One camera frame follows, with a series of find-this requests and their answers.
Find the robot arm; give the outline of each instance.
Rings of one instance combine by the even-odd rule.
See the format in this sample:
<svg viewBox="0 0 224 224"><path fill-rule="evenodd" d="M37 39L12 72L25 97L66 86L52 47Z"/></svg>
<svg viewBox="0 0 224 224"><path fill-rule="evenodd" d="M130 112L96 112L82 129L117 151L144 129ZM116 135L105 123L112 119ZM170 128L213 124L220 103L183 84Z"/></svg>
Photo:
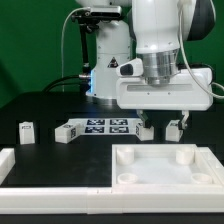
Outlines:
<svg viewBox="0 0 224 224"><path fill-rule="evenodd" d="M97 22L98 27L95 30L97 62L87 76L87 78L90 76L91 80L86 96L93 102L115 104L118 80L116 68L130 60L131 48L128 24L122 21L120 5L128 6L130 1L77 0L77 2L84 7L89 7L89 13L84 16L90 25Z"/></svg>
<svg viewBox="0 0 224 224"><path fill-rule="evenodd" d="M132 0L131 34L136 38L136 55L141 62L135 59L117 69L118 105L137 110L208 109L212 97L187 70L178 70L176 60L180 25L183 40L200 40L214 27L215 17L212 0ZM196 76L211 92L211 71L200 70Z"/></svg>

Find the white cube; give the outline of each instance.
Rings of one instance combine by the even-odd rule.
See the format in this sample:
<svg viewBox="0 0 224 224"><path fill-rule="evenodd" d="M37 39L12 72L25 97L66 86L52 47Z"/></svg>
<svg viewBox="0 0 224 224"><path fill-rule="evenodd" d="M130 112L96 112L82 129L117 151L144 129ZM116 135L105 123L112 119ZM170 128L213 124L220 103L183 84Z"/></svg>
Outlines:
<svg viewBox="0 0 224 224"><path fill-rule="evenodd" d="M180 120L171 120L166 127L166 141L179 142L183 131L179 130L178 123Z"/></svg>
<svg viewBox="0 0 224 224"><path fill-rule="evenodd" d="M35 143L33 122L23 122L19 124L19 138L21 145Z"/></svg>
<svg viewBox="0 0 224 224"><path fill-rule="evenodd" d="M138 123L136 125L136 136L141 141L149 141L154 139L154 127L144 128L143 123Z"/></svg>
<svg viewBox="0 0 224 224"><path fill-rule="evenodd" d="M66 123L55 129L55 141L69 143L81 134L80 123Z"/></svg>

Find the cable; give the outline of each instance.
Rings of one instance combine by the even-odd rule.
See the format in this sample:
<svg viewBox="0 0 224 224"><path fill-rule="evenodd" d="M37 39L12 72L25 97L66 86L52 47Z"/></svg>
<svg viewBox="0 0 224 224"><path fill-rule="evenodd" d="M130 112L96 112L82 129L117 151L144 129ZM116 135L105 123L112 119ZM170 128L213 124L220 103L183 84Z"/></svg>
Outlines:
<svg viewBox="0 0 224 224"><path fill-rule="evenodd" d="M69 15L67 16L67 18L65 19L65 22L64 22L64 25L62 28L62 34L61 34L61 77L62 78L64 78L64 67L65 67L65 64L64 64L64 39L65 39L65 29L67 26L67 22L74 13L79 12L79 11L84 11L84 10L90 10L90 8L89 7L78 8L78 9L75 9L72 12L70 12Z"/></svg>
<svg viewBox="0 0 224 224"><path fill-rule="evenodd" d="M58 84L54 84L52 85L50 88L48 88L45 92L50 92L50 90L52 90L53 88L55 87L58 87L58 86L70 86L70 85L74 85L74 86L79 86L78 83L58 83Z"/></svg>
<svg viewBox="0 0 224 224"><path fill-rule="evenodd" d="M69 80L69 79L77 79L79 78L77 75L71 75L71 76L66 76L66 77L63 77L63 78L60 78L60 79L57 79L53 82L51 82L49 85L47 85L44 89L43 89L43 92L47 92L47 90L49 88L51 88L52 86L54 86L55 84L59 83L59 82L63 82L65 80Z"/></svg>
<svg viewBox="0 0 224 224"><path fill-rule="evenodd" d="M183 35L182 35L182 15L183 15L183 10L181 10L180 12L180 17L179 17L179 22L180 22L180 33L179 33L179 38L180 38L180 49L181 49L181 53L182 53L182 56L183 56L183 59L184 59L184 64L188 70L188 72L190 73L191 77L194 79L194 81L201 87L201 89L203 89L206 93L208 93L210 96L213 96L214 98L217 98L217 99L224 99L224 96L221 96L221 95L217 95L217 94L214 94L212 92L210 92L209 90L207 90L201 83L200 81L197 79L197 77L194 75L193 71L191 70L189 64L188 64L188 61L187 61L187 57L186 57L186 54L185 54L185 50L184 50L184 44L183 44ZM215 83L215 82L212 82L211 83L212 85L215 85L217 87L219 87L220 89L222 89L224 91L224 86L218 84L218 83Z"/></svg>

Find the white block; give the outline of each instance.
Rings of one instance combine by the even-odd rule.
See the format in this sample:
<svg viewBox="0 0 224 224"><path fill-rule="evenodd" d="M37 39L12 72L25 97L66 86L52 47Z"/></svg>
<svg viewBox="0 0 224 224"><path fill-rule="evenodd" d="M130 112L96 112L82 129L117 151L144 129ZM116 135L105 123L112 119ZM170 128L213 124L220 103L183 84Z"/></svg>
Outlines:
<svg viewBox="0 0 224 224"><path fill-rule="evenodd" d="M69 143L81 134L81 123L66 123L55 129L55 141Z"/></svg>
<svg viewBox="0 0 224 224"><path fill-rule="evenodd" d="M179 142L183 131L178 128L179 120L171 120L166 127L166 141Z"/></svg>
<svg viewBox="0 0 224 224"><path fill-rule="evenodd" d="M35 135L33 122L23 122L19 124L20 144L34 144Z"/></svg>
<svg viewBox="0 0 224 224"><path fill-rule="evenodd" d="M120 165L130 165L135 160L135 151L132 147L117 149L117 163Z"/></svg>
<svg viewBox="0 0 224 224"><path fill-rule="evenodd" d="M136 135L141 141L148 141L154 139L154 127L144 128L142 123L136 125Z"/></svg>
<svg viewBox="0 0 224 224"><path fill-rule="evenodd" d="M0 152L0 184L15 164L14 149L2 149Z"/></svg>
<svg viewBox="0 0 224 224"><path fill-rule="evenodd" d="M190 165L194 163L195 149L185 146L176 150L176 162L180 165Z"/></svg>

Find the green wall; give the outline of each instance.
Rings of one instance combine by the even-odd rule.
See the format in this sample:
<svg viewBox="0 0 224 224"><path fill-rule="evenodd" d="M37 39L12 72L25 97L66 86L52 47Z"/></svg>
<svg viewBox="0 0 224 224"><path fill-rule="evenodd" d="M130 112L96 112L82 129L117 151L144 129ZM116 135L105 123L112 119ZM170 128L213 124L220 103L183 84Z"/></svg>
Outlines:
<svg viewBox="0 0 224 224"><path fill-rule="evenodd" d="M217 81L224 84L224 1L214 0L214 4L217 25L213 32L203 41L185 45L189 60L214 66ZM0 1L0 107L23 92L41 91L61 77L61 30L68 13L77 7L74 0ZM88 37L88 43L94 65L94 36ZM69 23L65 75L79 74L81 66L79 29Z"/></svg>

